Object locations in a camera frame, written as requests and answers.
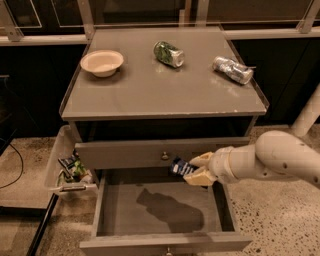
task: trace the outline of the white robot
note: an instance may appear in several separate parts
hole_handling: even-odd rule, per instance
[[[302,179],[320,189],[320,155],[300,139],[281,131],[262,134],[255,144],[226,147],[190,161],[199,167],[184,175],[190,185],[209,186],[242,179]]]

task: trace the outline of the aluminum can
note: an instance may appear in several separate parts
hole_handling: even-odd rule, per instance
[[[225,73],[232,80],[240,84],[247,84],[253,76],[253,70],[251,68],[232,59],[220,56],[217,56],[213,60],[212,68],[213,70]]]
[[[164,41],[154,45],[153,53],[160,62],[174,68],[182,66],[184,62],[184,52]]]

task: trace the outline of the floor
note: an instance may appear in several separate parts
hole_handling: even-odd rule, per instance
[[[286,127],[254,127],[250,143],[266,130]],[[320,126],[302,138],[320,152]],[[44,186],[46,164],[55,138],[15,139],[12,145],[23,158],[23,174],[11,186],[0,189],[0,206],[45,208],[51,194]],[[15,180],[21,160],[10,147],[0,157],[0,187]],[[213,255],[320,256],[320,190],[304,181],[259,182],[243,180],[228,185],[233,212],[241,234],[252,242],[241,252]],[[79,242],[90,238],[95,197],[59,199],[36,255],[85,255]],[[38,218],[0,216],[0,255],[26,255]]]

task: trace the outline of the gray tabletop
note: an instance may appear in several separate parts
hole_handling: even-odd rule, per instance
[[[163,40],[185,52],[185,63],[170,68],[155,58]],[[266,107],[251,83],[239,86],[212,71],[216,56],[234,57],[223,33],[210,28],[97,30],[89,52],[116,50],[124,64],[111,77],[81,70],[62,118],[66,121],[255,116]]]

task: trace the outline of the cabinet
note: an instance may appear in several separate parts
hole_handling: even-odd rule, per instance
[[[153,55],[157,41],[185,52],[172,69]],[[97,30],[89,52],[116,50],[124,64],[109,78],[81,70],[61,107],[89,169],[103,170],[89,255],[154,255],[241,250],[222,185],[190,187],[168,167],[192,156],[248,143],[267,104],[252,81],[239,86],[212,71],[215,56],[235,58],[211,28]]]

